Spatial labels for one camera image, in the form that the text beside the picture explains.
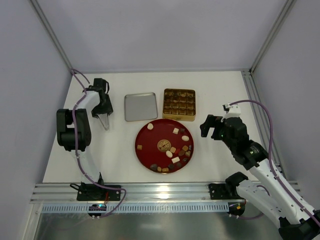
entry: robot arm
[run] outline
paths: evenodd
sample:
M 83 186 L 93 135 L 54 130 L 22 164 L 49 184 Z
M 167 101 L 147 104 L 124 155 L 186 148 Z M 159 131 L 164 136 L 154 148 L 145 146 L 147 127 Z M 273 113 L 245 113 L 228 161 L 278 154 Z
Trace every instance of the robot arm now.
M 287 180 L 279 173 L 272 162 L 273 169 L 278 173 L 274 176 L 268 161 L 268 153 L 257 142 L 249 139 L 247 127 L 240 119 L 241 110 L 238 105 L 226 104 L 227 112 L 224 117 L 208 115 L 204 124 L 200 126 L 201 136 L 207 137 L 209 129 L 214 128 L 211 138 L 223 141 L 230 149 L 234 159 L 244 166 L 268 189 L 271 197 L 254 186 L 243 174 L 239 178 L 234 175 L 226 179 L 226 184 L 232 185 L 239 196 L 252 202 L 279 228 L 283 239 L 312 239 L 320 233 L 319 226 L 305 212 L 313 213 L 320 220 L 320 211 L 308 204 L 291 187 Z M 286 186 L 286 192 L 278 181 Z M 304 206 L 300 206 L 292 199 L 293 195 Z
M 113 113 L 108 91 L 109 84 L 107 85 L 107 81 L 102 78 L 95 78 L 93 86 L 86 88 L 86 93 L 83 92 L 83 95 L 86 95 L 86 97 L 78 106 L 76 106 L 75 109 L 79 160 L 83 170 L 96 183 L 102 183 L 103 179 L 94 163 L 90 151 L 91 130 L 88 114 L 91 114 L 94 118 L 98 118 L 103 127 L 108 129 L 108 122 L 103 122 L 102 118 L 102 116 L 105 116 L 105 119 L 108 119 L 108 116 Z M 73 124 L 72 110 L 59 109 L 56 113 L 56 119 L 58 144 L 63 146 L 66 151 L 69 151 L 77 162 L 77 156 L 75 152 L 75 129 L 68 127 Z M 91 184 L 91 182 L 84 177 L 83 174 L 81 175 L 81 182 L 85 184 Z

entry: red round tray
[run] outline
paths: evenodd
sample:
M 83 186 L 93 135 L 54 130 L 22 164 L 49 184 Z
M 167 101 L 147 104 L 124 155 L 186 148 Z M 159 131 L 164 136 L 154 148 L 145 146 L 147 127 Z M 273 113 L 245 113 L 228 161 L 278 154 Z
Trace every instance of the red round tray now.
M 149 123 L 153 124 L 152 130 L 147 128 Z M 194 152 L 194 140 L 188 129 L 171 119 L 158 119 L 149 123 L 141 128 L 135 139 L 135 153 L 142 165 L 162 174 L 174 173 L 187 165 Z M 173 133 L 175 128 L 179 129 L 178 134 Z M 189 140 L 182 140 L 182 136 L 188 136 Z M 186 152 L 189 151 L 189 156 L 180 152 L 184 146 L 188 147 Z M 170 151 L 171 147 L 176 148 L 172 158 L 166 155 L 166 151 Z M 176 157 L 179 157 L 180 161 L 173 163 L 172 159 Z

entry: metal tray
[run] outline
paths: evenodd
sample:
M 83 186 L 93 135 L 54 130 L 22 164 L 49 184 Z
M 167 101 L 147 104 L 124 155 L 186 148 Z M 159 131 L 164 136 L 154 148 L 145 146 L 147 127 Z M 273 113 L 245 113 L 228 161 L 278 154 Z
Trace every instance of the metal tray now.
M 154 92 L 128 94 L 124 97 L 124 118 L 127 122 L 156 119 L 158 108 Z

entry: gray wall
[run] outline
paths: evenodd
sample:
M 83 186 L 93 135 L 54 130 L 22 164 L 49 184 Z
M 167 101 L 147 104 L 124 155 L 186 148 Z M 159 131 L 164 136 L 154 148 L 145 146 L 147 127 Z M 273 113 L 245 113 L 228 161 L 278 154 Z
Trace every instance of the gray wall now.
M 273 116 L 284 169 L 320 208 L 320 1 L 298 0 L 255 80 Z
M 85 72 L 251 67 L 286 0 L 39 0 Z
M 20 239 L 71 76 L 27 0 L 0 7 L 1 239 Z

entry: white candy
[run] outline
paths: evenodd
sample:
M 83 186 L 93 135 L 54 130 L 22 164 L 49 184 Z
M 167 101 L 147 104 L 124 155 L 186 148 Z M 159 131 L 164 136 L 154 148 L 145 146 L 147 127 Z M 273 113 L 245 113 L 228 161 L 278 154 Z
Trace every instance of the white candy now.
M 172 158 L 171 161 L 172 161 L 173 164 L 175 164 L 177 162 L 180 162 L 180 158 L 177 156 L 175 158 Z
M 187 142 L 187 141 L 189 141 L 189 137 L 188 136 L 182 136 L 182 140 Z
M 154 129 L 154 125 L 152 123 L 149 123 L 146 128 L 149 130 L 152 130 L 152 129 Z
M 178 134 L 178 132 L 179 132 L 179 129 L 178 129 L 178 128 L 173 129 L 173 133 L 174 133 L 174 134 Z
M 172 158 L 172 156 L 173 156 L 172 152 L 170 152 L 170 151 L 166 151 L 165 154 L 168 158 Z

